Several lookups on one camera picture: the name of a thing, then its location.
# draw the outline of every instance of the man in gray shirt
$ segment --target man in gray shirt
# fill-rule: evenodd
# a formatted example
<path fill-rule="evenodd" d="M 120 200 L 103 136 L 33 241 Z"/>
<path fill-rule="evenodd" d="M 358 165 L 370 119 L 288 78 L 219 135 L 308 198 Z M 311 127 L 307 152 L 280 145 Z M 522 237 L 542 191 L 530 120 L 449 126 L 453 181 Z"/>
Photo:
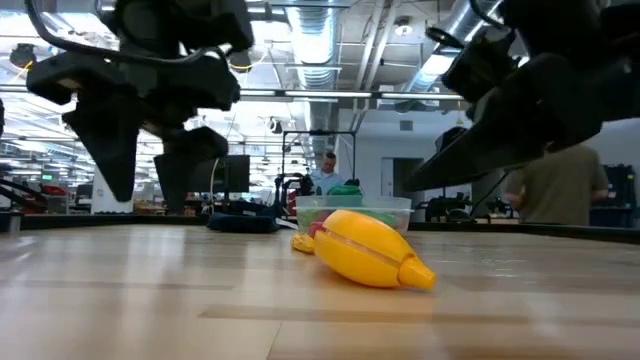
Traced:
<path fill-rule="evenodd" d="M 524 222 L 588 226 L 591 203 L 606 198 L 608 187 L 598 153 L 576 145 L 512 172 L 505 199 Z"/>

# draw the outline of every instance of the plastic bin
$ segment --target plastic bin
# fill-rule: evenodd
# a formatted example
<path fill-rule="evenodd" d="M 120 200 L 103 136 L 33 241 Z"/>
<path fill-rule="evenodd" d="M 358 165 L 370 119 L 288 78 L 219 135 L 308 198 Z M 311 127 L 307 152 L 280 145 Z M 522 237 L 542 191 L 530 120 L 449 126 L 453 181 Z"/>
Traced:
<path fill-rule="evenodd" d="M 323 222 L 334 211 L 344 209 L 376 218 L 404 234 L 413 211 L 411 199 L 384 196 L 298 196 L 296 205 L 298 227 L 302 233 L 307 233 L 314 222 Z"/>

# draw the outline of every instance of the exposed ductwork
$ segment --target exposed ductwork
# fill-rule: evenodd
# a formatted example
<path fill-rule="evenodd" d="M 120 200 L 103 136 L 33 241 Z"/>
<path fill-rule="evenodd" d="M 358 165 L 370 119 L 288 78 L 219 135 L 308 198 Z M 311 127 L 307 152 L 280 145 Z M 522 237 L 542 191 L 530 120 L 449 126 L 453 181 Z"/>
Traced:
<path fill-rule="evenodd" d="M 309 65 L 330 64 L 336 50 L 338 11 L 325 7 L 291 7 L 286 11 L 293 29 L 292 45 L 296 62 Z M 302 67 L 298 69 L 298 79 L 303 89 L 329 90 L 335 87 L 336 72 L 332 69 Z M 335 103 L 309 102 L 309 117 L 309 130 L 337 130 L 338 109 Z M 324 141 L 313 141 L 315 154 L 325 151 Z"/>
<path fill-rule="evenodd" d="M 485 13 L 492 13 L 500 4 L 501 0 L 477 0 L 480 9 Z M 483 21 L 471 10 L 469 0 L 456 0 L 451 9 L 450 15 L 436 27 L 440 28 L 461 41 L 469 40 L 470 35 L 475 34 L 482 26 Z M 427 38 L 422 44 L 422 52 L 425 56 L 425 63 L 422 68 L 413 76 L 404 88 L 403 92 L 424 93 L 437 80 L 440 74 L 431 69 L 433 61 L 430 62 L 433 53 L 439 47 L 435 41 Z M 397 110 L 407 111 L 406 102 L 396 104 Z"/>

